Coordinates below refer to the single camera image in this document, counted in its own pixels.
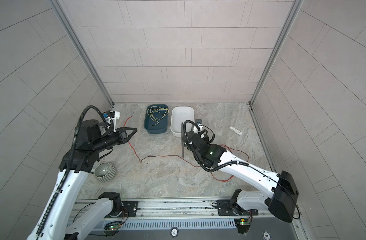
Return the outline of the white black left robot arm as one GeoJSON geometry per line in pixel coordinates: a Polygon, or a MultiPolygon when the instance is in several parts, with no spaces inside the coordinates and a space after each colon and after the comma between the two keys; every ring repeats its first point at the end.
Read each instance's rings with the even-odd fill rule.
{"type": "Polygon", "coordinates": [[[114,120],[107,121],[97,107],[87,106],[77,121],[71,148],[59,165],[51,197],[28,239],[84,240],[104,217],[127,220],[129,211],[121,195],[104,192],[84,215],[70,226],[67,224],[83,183],[94,164],[102,159],[100,153],[128,143],[137,131],[129,127],[115,129],[114,120]]]}

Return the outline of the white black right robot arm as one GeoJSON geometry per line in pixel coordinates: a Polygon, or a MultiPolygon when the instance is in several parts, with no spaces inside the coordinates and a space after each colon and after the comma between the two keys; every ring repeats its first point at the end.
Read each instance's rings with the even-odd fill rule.
{"type": "Polygon", "coordinates": [[[193,153],[203,170],[231,174],[261,192],[258,197],[248,197],[247,192],[235,190],[229,207],[236,215],[241,216],[248,210],[265,210],[290,223],[295,219],[295,213],[300,213],[297,206],[299,191],[290,173],[270,172],[236,157],[226,148],[214,144],[215,138],[207,135],[209,129],[200,130],[200,126],[191,120],[182,122],[181,130],[182,147],[193,153]]]}

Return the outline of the grey perforated cable spool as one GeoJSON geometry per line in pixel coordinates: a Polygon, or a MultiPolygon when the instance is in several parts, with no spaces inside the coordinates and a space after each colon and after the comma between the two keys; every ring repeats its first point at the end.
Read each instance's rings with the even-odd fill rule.
{"type": "Polygon", "coordinates": [[[184,122],[181,123],[181,146],[182,146],[182,158],[185,156],[185,142],[184,142],[184,122]]]}

